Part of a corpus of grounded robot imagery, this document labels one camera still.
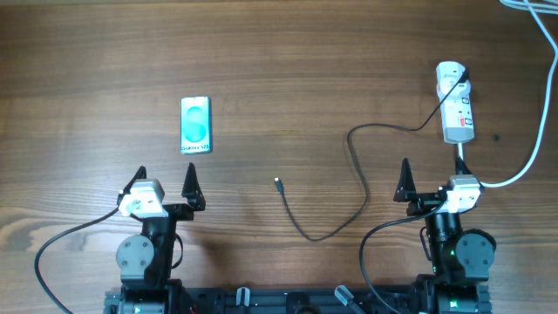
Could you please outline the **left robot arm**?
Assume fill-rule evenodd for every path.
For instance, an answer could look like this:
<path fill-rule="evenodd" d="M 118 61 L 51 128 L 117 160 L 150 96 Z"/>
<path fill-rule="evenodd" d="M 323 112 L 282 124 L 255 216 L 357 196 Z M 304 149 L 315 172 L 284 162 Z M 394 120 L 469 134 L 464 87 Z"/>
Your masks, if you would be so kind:
<path fill-rule="evenodd" d="M 174 244 L 183 243 L 176 233 L 176 225 L 192 221 L 194 213 L 206 207 L 194 164 L 188 165 L 181 190 L 181 196 L 186 200 L 165 204 L 164 196 L 160 182 L 148 179 L 143 166 L 119 192 L 119 212 L 140 221 L 142 230 L 138 235 L 127 237 L 117 249 L 116 262 L 122 286 L 117 292 L 105 294 L 105 313 L 197 311 L 197 305 L 187 294 L 182 281 L 171 278 L 172 269 L 181 262 L 173 261 Z"/>

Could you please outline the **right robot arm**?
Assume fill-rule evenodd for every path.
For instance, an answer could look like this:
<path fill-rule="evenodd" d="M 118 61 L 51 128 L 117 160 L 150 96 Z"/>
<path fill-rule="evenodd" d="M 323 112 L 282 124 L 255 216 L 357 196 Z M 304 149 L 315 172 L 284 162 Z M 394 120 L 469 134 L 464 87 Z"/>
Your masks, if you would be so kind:
<path fill-rule="evenodd" d="M 464 230 L 460 216 L 476 208 L 484 188 L 462 159 L 456 174 L 435 192 L 416 190 L 410 163 L 402 160 L 393 200 L 406 202 L 410 218 L 425 221 L 421 236 L 431 275 L 418 275 L 405 309 L 409 313 L 487 314 L 493 311 L 486 282 L 497 243 L 481 229 Z"/>

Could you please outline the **blue Galaxy smartphone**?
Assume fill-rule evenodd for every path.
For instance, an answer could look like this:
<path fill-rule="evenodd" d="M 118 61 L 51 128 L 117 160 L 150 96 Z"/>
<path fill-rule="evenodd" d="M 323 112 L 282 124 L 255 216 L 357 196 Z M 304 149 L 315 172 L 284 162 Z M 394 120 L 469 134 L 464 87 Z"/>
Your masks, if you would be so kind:
<path fill-rule="evenodd" d="M 213 150 L 211 101 L 207 96 L 180 100 L 180 152 L 207 154 Z"/>

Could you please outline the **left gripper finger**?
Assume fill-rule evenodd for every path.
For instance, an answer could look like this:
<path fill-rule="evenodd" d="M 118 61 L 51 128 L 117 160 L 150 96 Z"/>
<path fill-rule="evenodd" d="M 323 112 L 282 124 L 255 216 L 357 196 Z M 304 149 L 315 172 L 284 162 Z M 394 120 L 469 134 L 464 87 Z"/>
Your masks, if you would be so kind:
<path fill-rule="evenodd" d="M 145 178 L 146 178 L 146 167 L 140 166 L 136 171 L 136 173 L 134 174 L 134 176 L 132 177 L 132 179 L 119 191 L 117 197 L 117 204 L 119 205 L 123 201 L 125 195 L 130 194 L 132 185 L 134 182 L 136 182 L 136 180 L 145 179 Z"/>
<path fill-rule="evenodd" d="M 187 199 L 187 204 L 193 211 L 204 211 L 206 200 L 197 179 L 195 165 L 188 164 L 187 173 L 181 190 L 181 196 Z"/>

